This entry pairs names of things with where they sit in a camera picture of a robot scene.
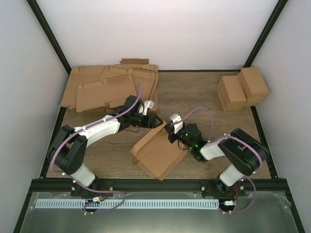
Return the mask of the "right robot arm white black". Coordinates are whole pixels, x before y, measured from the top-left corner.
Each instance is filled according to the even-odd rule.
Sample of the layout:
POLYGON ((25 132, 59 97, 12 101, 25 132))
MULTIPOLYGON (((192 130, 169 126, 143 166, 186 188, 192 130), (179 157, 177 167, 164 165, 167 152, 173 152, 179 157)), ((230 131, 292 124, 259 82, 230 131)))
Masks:
POLYGON ((215 179, 215 189, 223 196, 228 195, 235 183, 252 175, 262 167, 270 156, 269 150, 240 128, 212 142, 206 141, 194 123, 175 126, 169 122, 164 126, 170 143, 177 141, 186 146, 198 162, 207 162, 226 157, 230 165, 215 179))

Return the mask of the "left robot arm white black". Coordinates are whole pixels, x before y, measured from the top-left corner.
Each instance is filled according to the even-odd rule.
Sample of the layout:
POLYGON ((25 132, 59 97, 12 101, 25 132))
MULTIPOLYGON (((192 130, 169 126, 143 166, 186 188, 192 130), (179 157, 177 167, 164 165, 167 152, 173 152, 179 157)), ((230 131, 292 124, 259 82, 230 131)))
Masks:
POLYGON ((151 100, 143 102, 130 95, 123 105, 93 123, 75 128, 63 126, 48 149, 50 165, 56 165, 61 172, 71 176, 88 196, 96 195, 99 192, 99 178, 84 164, 87 147, 129 126, 157 128, 163 120, 147 112, 152 108, 151 100))

